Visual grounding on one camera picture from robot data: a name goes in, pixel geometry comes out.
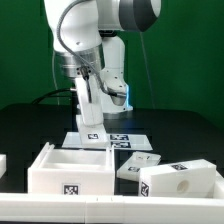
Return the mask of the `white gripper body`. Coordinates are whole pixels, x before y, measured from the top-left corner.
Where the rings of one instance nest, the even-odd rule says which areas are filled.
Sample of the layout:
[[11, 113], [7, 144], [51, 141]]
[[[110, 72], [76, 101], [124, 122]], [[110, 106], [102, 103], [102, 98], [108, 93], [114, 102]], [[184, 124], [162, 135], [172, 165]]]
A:
[[86, 68], [81, 68], [75, 84], [83, 123], [86, 126], [102, 124], [103, 113], [96, 78]]

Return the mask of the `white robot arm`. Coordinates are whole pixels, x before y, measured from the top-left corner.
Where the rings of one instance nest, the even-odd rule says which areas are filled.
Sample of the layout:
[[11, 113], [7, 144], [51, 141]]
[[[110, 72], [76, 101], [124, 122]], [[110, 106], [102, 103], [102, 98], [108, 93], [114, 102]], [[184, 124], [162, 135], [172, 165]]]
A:
[[126, 108], [124, 43], [118, 31], [144, 32], [158, 19], [161, 0], [44, 0], [53, 48], [76, 86], [85, 126]]

